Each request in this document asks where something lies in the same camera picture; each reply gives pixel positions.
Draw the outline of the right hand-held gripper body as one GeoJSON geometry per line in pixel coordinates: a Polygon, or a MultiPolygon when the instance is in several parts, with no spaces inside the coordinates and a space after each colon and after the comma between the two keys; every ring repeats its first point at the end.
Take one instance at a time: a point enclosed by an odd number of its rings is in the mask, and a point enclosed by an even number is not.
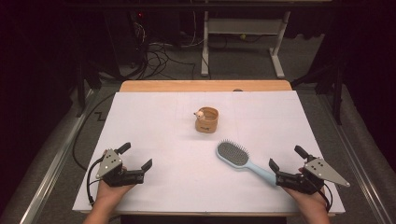
{"type": "Polygon", "coordinates": [[[322,158],[308,159],[303,166],[303,170],[298,174],[282,172],[275,164],[275,174],[278,186],[305,194],[314,194],[319,191],[324,186],[325,181],[347,188],[350,186],[350,183],[322,158]]]}

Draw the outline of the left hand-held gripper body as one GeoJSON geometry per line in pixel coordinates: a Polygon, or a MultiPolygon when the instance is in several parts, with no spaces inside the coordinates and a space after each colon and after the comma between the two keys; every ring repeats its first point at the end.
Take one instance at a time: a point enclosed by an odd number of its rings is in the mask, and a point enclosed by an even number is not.
{"type": "Polygon", "coordinates": [[[113,149],[108,149],[100,161],[96,178],[103,180],[110,187],[122,187],[144,183],[144,170],[127,171],[123,168],[122,159],[113,149]]]}

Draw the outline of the light blue hairbrush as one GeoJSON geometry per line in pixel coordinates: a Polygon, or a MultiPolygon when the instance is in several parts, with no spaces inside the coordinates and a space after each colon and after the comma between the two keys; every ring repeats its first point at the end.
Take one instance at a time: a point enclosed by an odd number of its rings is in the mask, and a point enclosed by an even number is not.
{"type": "Polygon", "coordinates": [[[233,141],[222,140],[216,148],[217,156],[235,169],[249,169],[251,172],[262,178],[270,186],[276,185],[276,176],[267,170],[254,164],[248,152],[233,141]]]}

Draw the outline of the wooden holder cup with figurine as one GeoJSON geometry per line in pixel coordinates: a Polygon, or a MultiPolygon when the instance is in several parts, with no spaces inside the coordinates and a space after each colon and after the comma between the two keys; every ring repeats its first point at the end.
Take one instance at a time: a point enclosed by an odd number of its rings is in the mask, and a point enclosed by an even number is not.
{"type": "Polygon", "coordinates": [[[194,113],[195,130],[200,133],[214,133],[218,127],[219,111],[213,107],[202,107],[194,113]]]}

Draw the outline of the person's left hand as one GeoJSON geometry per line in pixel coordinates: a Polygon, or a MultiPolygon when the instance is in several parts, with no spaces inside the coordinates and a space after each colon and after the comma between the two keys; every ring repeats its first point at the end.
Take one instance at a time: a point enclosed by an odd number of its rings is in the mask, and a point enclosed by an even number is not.
{"type": "Polygon", "coordinates": [[[113,210],[133,187],[134,185],[110,187],[104,180],[100,180],[93,207],[113,210]]]}

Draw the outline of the person's right hand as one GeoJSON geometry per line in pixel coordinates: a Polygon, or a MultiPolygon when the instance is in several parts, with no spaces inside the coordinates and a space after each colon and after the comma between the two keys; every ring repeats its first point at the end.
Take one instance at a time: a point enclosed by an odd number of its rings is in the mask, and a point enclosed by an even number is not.
{"type": "Polygon", "coordinates": [[[326,211],[326,202],[318,192],[309,195],[285,187],[283,187],[283,190],[297,203],[301,213],[303,211],[325,211],[328,214],[326,211]]]}

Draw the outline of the black stand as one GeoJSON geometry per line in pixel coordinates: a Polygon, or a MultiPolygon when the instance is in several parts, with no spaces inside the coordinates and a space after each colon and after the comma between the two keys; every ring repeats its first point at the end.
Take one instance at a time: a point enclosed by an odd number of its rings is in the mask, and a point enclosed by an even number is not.
{"type": "Polygon", "coordinates": [[[76,68],[78,90],[78,113],[80,118],[86,108],[86,86],[98,90],[102,84],[99,78],[99,69],[92,60],[80,59],[76,68]]]}
{"type": "Polygon", "coordinates": [[[290,83],[293,88],[303,83],[316,83],[316,94],[328,94],[331,92],[332,116],[338,125],[342,124],[340,110],[342,103],[343,70],[344,66],[341,63],[330,63],[314,69],[290,83]]]}

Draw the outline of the black computer tower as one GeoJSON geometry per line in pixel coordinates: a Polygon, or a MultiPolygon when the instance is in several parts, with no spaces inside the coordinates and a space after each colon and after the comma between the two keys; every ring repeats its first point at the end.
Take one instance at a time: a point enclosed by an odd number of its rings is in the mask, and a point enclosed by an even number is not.
{"type": "Polygon", "coordinates": [[[143,44],[136,35],[138,25],[133,14],[130,11],[109,11],[105,16],[118,65],[132,68],[142,65],[143,44]]]}

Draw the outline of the metal floor rail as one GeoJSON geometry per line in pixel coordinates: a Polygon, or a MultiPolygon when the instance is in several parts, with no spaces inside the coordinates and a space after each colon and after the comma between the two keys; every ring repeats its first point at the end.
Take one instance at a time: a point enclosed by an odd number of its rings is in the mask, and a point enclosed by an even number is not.
{"type": "Polygon", "coordinates": [[[96,91],[88,90],[83,97],[85,108],[80,108],[77,95],[72,94],[72,107],[49,135],[21,182],[26,206],[22,209],[17,224],[36,224],[71,153],[77,132],[87,117],[87,109],[91,107],[96,95],[96,91]]]}
{"type": "Polygon", "coordinates": [[[326,160],[351,186],[338,189],[346,212],[336,224],[396,224],[396,175],[380,153],[361,116],[346,98],[341,121],[332,115],[330,100],[318,98],[325,126],[316,131],[326,160]]]}

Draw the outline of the white metal desk frame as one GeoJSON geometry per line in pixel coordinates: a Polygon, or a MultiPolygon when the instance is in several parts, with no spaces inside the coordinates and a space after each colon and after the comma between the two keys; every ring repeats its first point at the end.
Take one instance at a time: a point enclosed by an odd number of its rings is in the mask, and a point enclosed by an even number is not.
{"type": "Polygon", "coordinates": [[[290,18],[290,12],[286,11],[282,19],[258,20],[258,19],[215,19],[210,18],[206,11],[204,16],[203,51],[201,59],[201,75],[209,75],[209,48],[208,38],[212,34],[217,35],[275,35],[276,44],[269,48],[268,52],[278,78],[284,78],[285,74],[278,57],[278,52],[283,41],[290,18]]]}

